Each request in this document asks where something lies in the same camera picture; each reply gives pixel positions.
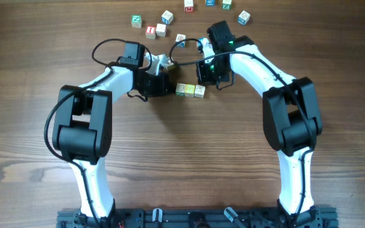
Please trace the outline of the plain wood picture block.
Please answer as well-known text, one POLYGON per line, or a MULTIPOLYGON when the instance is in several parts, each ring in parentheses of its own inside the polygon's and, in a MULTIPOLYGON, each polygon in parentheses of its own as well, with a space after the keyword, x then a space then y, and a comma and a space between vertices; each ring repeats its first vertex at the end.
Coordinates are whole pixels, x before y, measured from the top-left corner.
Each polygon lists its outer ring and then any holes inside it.
POLYGON ((196 85, 195 86, 194 96, 196 98, 204 98, 204 94, 205 94, 205 86, 196 85))

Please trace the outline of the brown circle block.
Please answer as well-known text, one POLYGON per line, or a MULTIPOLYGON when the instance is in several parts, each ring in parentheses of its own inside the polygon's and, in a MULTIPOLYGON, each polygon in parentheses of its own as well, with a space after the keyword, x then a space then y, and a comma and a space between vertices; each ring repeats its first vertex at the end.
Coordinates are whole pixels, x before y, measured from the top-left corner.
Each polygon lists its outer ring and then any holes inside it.
POLYGON ((171 71, 171 70, 175 69, 176 66, 171 60, 168 60, 165 64, 165 68, 167 71, 171 71))

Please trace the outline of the yellow animal block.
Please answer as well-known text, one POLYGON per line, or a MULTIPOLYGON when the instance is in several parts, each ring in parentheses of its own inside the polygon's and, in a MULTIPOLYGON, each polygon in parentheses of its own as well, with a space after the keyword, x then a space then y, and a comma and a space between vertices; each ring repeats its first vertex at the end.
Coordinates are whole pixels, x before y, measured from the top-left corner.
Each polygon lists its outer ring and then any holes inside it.
POLYGON ((186 84, 185 85, 185 90, 184 90, 184 95, 186 97, 194 97, 195 96, 195 88, 196 86, 193 84, 186 84))

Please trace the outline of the blue L block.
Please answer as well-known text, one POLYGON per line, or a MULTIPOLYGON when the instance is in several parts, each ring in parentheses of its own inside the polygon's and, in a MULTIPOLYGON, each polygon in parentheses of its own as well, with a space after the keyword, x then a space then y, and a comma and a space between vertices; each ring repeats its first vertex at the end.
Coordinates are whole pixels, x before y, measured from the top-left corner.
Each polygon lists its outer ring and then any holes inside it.
POLYGON ((184 48, 185 44, 186 44, 185 39, 186 39, 186 36, 184 34, 177 34, 176 35, 176 46, 184 48))

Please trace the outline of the green V block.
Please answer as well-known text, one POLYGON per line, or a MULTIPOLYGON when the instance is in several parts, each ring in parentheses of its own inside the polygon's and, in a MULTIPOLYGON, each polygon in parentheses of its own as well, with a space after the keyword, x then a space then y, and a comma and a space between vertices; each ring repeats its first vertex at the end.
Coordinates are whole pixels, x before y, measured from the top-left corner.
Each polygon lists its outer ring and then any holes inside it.
POLYGON ((194 11, 194 2, 193 2, 193 0, 184 0, 184 11, 186 13, 194 11))

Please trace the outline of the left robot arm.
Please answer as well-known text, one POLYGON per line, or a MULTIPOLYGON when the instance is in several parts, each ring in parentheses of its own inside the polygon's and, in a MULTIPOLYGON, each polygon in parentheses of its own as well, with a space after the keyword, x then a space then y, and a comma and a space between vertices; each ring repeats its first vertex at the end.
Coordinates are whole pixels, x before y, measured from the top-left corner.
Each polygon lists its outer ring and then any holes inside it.
POLYGON ((137 90, 143 101, 170 93, 168 75, 161 71, 169 65, 166 55, 155 56, 138 42, 126 42, 124 54, 105 64, 102 75, 60 89, 44 127, 48 130, 53 123, 53 135, 44 140, 52 154, 74 171, 82 205, 58 212, 57 227, 211 226, 206 211, 118 209, 108 186, 105 156, 112 142, 112 104, 131 90, 137 90))

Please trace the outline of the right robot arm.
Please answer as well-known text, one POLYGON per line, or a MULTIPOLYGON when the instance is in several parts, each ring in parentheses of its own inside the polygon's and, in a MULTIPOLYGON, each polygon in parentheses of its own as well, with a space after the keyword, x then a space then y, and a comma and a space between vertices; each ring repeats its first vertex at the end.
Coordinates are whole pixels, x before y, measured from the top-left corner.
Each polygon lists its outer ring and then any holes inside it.
POLYGON ((207 35, 209 42, 203 53, 211 61, 203 67, 206 75, 218 85, 238 74, 259 93, 264 135, 279 159, 277 211, 273 218, 252 212, 249 225, 323 227, 311 195, 311 160, 323 130, 313 82, 281 71, 249 37, 235 37, 226 21, 213 24, 207 35))

